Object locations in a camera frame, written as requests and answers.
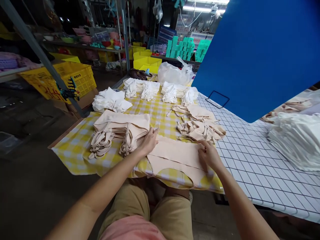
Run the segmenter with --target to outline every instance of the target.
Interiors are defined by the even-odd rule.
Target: wire
[[[197,16],[197,18],[196,18],[190,25],[186,26],[186,25],[184,24],[184,21],[183,21],[182,16],[181,16],[181,8],[180,8],[180,6],[179,6],[179,9],[180,9],[180,18],[181,18],[181,21],[182,21],[182,23],[183,23],[183,25],[184,25],[185,27],[190,27],[190,26],[198,19],[198,17],[199,17],[200,14],[202,13],[202,12],[199,13],[199,15]]]

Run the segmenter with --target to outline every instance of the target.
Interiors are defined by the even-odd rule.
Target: person's right hand
[[[199,159],[204,171],[207,171],[205,165],[208,165],[214,171],[224,167],[217,149],[212,145],[211,142],[200,140],[198,141],[198,144],[203,145],[203,147],[199,149]]]

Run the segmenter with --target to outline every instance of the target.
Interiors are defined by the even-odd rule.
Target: brown bag
[[[140,80],[144,80],[144,81],[147,80],[147,77],[152,77],[152,74],[147,75],[147,74],[146,74],[146,71],[144,71],[144,70],[137,70],[137,69],[134,69],[134,68],[132,68],[132,69],[129,71],[129,75],[130,75],[132,78],[140,79]]]

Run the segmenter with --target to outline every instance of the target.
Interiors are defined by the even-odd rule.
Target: pink basket
[[[114,40],[119,40],[119,33],[117,32],[109,32],[109,36]]]
[[[15,58],[0,58],[0,70],[18,68],[18,62]]]
[[[82,29],[82,28],[73,28],[74,32],[76,33],[76,35],[78,36],[85,36],[87,35],[86,30]]]

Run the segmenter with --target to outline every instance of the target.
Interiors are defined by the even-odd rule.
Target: white clothing pile
[[[320,171],[320,115],[280,112],[271,120],[271,144],[300,170]]]
[[[312,103],[310,102],[309,98],[294,97],[286,101],[281,106],[277,107],[275,110],[264,115],[261,118],[261,120],[265,122],[273,123],[273,121],[270,118],[278,116],[280,112],[297,113],[305,109],[308,109],[311,106],[312,106]]]
[[[205,140],[215,143],[226,135],[226,131],[221,125],[216,124],[218,121],[214,114],[195,104],[174,105],[172,110],[176,113],[186,114],[191,121],[178,124],[178,130],[181,138],[187,138],[191,141]]]
[[[123,141],[119,153],[126,156],[142,143],[149,125],[149,114],[122,114],[106,110],[93,124],[95,131],[89,159],[104,156],[113,140]]]
[[[99,95],[94,97],[93,110],[103,113],[105,109],[110,109],[123,113],[132,107],[132,103],[125,100],[124,96],[125,93],[123,91],[116,92],[108,87],[107,90],[99,92]]]
[[[182,104],[194,103],[199,95],[196,87],[186,87],[168,82],[164,82],[161,93],[163,94],[163,102],[176,103],[177,98],[181,98]]]
[[[129,78],[124,82],[126,89],[126,98],[136,97],[137,92],[141,92],[141,99],[146,99],[148,102],[154,99],[154,96],[159,92],[160,83],[143,81],[140,79]]]

